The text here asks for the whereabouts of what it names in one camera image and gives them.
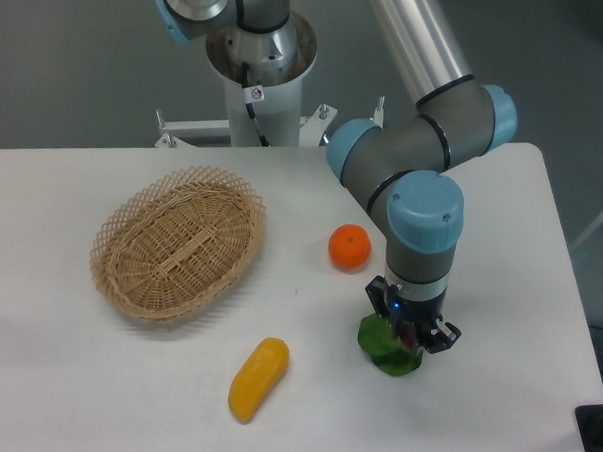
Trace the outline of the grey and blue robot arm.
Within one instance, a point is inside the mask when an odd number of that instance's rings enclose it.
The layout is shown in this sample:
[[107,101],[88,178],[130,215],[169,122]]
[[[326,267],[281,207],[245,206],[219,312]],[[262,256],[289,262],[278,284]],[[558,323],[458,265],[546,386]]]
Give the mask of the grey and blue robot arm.
[[[317,48],[290,0],[153,1],[175,42],[206,39],[231,144],[296,146],[300,83]],[[385,271],[366,289],[376,314],[410,352],[434,354],[460,337],[441,311],[464,222],[447,173],[512,139],[518,115],[503,89],[476,82],[438,0],[368,2],[417,114],[394,129],[377,118],[345,123],[326,160],[386,240]]]

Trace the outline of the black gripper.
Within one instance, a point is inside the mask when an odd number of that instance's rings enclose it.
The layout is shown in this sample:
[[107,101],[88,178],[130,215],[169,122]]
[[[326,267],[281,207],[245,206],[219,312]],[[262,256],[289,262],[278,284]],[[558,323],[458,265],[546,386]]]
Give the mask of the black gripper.
[[376,314],[385,319],[395,338],[413,340],[411,350],[436,354],[449,350],[462,332],[443,322],[447,281],[413,284],[376,275],[365,291]]

